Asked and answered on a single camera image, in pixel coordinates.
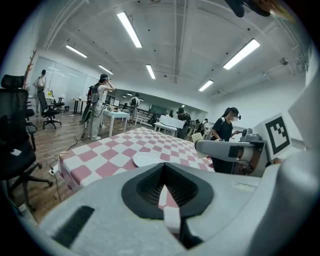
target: white ceiling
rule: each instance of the white ceiling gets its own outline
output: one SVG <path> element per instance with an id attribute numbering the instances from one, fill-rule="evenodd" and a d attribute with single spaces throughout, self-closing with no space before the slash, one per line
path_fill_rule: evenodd
<path id="1" fill-rule="evenodd" d="M 73 4 L 74 13 L 62 22 L 52 49 L 70 55 L 65 46 L 74 45 L 88 55 L 81 59 L 71 53 L 75 61 L 112 70 L 121 89 L 132 86 L 133 91 L 182 104 L 210 101 L 217 89 L 231 94 L 266 79 L 291 76 L 298 72 L 299 56 L 306 54 L 293 24 L 248 9 L 238 18 L 224 0 L 89 0 L 79 8 L 81 0 L 63 2 Z M 132 19 L 142 48 L 135 48 L 119 21 L 117 14 L 123 11 Z M 260 47 L 230 70 L 223 69 L 252 38 Z M 282 57 L 291 71 L 279 63 Z M 151 81 L 146 64 L 152 65 L 156 81 Z M 213 86 L 199 92 L 208 79 Z"/>

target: black t-shirt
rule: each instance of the black t-shirt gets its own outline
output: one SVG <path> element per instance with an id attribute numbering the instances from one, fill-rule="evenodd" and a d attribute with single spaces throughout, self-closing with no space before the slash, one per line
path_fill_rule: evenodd
<path id="1" fill-rule="evenodd" d="M 222 118 L 219 118 L 213 128 L 221 139 L 224 139 L 226 142 L 230 140 L 232 134 L 233 126 L 232 123 L 227 123 L 226 120 L 222 121 Z"/>

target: checkered tablecloth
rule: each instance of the checkered tablecloth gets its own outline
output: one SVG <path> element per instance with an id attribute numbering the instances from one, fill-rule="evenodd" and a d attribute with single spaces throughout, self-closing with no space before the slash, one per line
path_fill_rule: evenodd
<path id="1" fill-rule="evenodd" d="M 137 168 L 133 161 L 137 152 L 150 152 L 162 162 L 214 172 L 211 160 L 197 157 L 192 142 L 140 127 L 60 154 L 59 173 L 69 189 L 77 192 L 96 180 Z M 166 188 L 159 200 L 159 207 L 165 206 L 177 207 Z"/>

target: wall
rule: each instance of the wall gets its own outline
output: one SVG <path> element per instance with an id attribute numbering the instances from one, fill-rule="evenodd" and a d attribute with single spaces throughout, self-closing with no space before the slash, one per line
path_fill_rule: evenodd
<path id="1" fill-rule="evenodd" d="M 0 78 L 8 74 L 24 76 L 33 50 L 37 48 L 39 30 L 44 15 L 43 8 L 36 9 L 20 28 L 6 53 L 0 70 Z M 33 70 L 29 72 L 27 83 L 31 80 Z"/>
<path id="2" fill-rule="evenodd" d="M 273 82 L 245 88 L 237 93 L 222 96 L 214 101 L 208 119 L 215 122 L 228 107 L 238 108 L 242 119 L 233 126 L 253 128 L 259 122 L 282 112 L 291 138 L 302 137 L 288 114 L 288 108 L 295 102 L 306 83 L 304 73 L 282 76 Z"/>

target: power strip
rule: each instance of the power strip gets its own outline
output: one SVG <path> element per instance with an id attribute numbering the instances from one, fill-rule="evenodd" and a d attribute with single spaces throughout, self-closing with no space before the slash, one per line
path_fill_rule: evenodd
<path id="1" fill-rule="evenodd" d="M 53 176 L 54 174 L 57 174 L 58 171 L 59 171 L 59 167 L 58 167 L 58 164 L 56 164 L 56 165 L 53 167 L 53 170 L 50 169 L 48 172 L 49 172 L 49 174 L 50 174 L 51 176 Z"/>

